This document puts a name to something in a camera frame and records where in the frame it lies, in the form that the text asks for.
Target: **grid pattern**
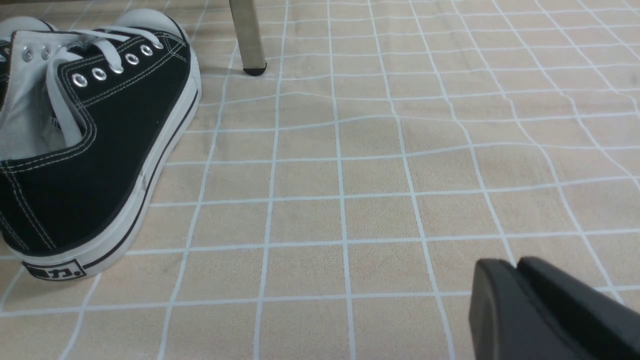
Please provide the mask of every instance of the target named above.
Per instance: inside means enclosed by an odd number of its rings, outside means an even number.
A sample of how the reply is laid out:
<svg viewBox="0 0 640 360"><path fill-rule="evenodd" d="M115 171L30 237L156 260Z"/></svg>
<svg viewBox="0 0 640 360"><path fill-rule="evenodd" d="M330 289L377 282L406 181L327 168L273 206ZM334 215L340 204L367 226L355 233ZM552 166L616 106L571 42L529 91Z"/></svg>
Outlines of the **grid pattern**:
<svg viewBox="0 0 640 360"><path fill-rule="evenodd" d="M3 355L472 359L478 258L640 311L638 0L257 5L260 78L224 1L0 6L61 29L165 11L204 88L112 269L49 284L0 248Z"/></svg>

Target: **shoelace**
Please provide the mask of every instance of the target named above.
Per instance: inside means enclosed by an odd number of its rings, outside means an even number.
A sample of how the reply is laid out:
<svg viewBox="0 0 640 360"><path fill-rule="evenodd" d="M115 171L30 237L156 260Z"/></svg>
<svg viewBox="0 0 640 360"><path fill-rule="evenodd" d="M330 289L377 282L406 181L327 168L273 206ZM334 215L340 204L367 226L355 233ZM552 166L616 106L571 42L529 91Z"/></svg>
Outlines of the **shoelace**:
<svg viewBox="0 0 640 360"><path fill-rule="evenodd" d="M141 36L149 40L156 49L163 48L158 37L146 30L125 28L122 26L105 26L100 29ZM102 52L109 64L109 68L114 73L121 74L124 71L124 68L122 67L122 58L120 57L120 54L118 54L116 47L109 40L125 42L131 37L95 30L74 30L73 32L88 36L87 43L95 45ZM51 102L53 112L58 118L58 123L65 134L65 143L68 147L79 143L82 140L82 134L79 127L74 126L76 123L74 120L75 117L73 116L70 107L67 106L70 102L65 100L66 95L62 94L62 91L60 90L60 86L58 84L60 80L56 76L56 68L62 63L80 59L82 59L82 56L70 53L66 47L60 47L55 54L53 54L49 64L47 65L46 87L47 92L49 93L49 100Z"/></svg>
<svg viewBox="0 0 640 360"><path fill-rule="evenodd" d="M8 36L8 37L0 37L0 41L6 41L6 42L10 43L10 42L11 42L11 36ZM3 49L3 52L2 52L2 53L0 53L0 63L3 63L3 62L5 62L5 61L7 61L7 59L6 59L6 56L5 56L5 55L8 55L8 53L6 53L6 52L8 51L8 49L9 49L8 47L5 47L5 48Z"/></svg>

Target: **sole logo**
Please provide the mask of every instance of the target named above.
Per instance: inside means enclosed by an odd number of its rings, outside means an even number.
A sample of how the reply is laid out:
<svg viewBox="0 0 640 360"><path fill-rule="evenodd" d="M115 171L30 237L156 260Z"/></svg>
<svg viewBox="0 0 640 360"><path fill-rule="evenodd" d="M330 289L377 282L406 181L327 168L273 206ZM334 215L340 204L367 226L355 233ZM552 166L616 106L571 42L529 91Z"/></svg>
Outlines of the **sole logo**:
<svg viewBox="0 0 640 360"><path fill-rule="evenodd" d="M57 265L34 265L22 262L29 274L38 279L48 281L67 281L86 276L86 272L76 259Z"/></svg>

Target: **sneaker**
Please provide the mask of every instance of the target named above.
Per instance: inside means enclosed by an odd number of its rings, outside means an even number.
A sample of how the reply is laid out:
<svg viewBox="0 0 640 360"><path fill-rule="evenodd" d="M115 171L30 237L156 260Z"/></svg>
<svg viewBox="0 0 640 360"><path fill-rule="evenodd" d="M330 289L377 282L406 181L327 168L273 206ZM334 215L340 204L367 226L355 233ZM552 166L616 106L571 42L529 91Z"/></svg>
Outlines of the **sneaker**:
<svg viewBox="0 0 640 360"><path fill-rule="evenodd" d="M11 48L0 229L39 279L99 274L135 239L196 113L195 52L175 21L149 9L93 31L18 31ZM40 56L45 48L50 58Z"/></svg>

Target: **black rubber foot cap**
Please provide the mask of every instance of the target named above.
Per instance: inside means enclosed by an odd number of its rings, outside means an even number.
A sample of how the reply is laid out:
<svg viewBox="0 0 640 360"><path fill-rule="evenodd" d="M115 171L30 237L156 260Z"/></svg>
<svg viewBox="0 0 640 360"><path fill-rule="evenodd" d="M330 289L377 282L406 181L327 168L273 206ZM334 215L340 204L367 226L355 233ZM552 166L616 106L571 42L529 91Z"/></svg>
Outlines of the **black rubber foot cap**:
<svg viewBox="0 0 640 360"><path fill-rule="evenodd" d="M261 69L246 69L243 68L244 72L247 73L247 75L251 75L251 76L260 76L262 74L264 74L264 72L267 70L267 64L264 64L264 67Z"/></svg>

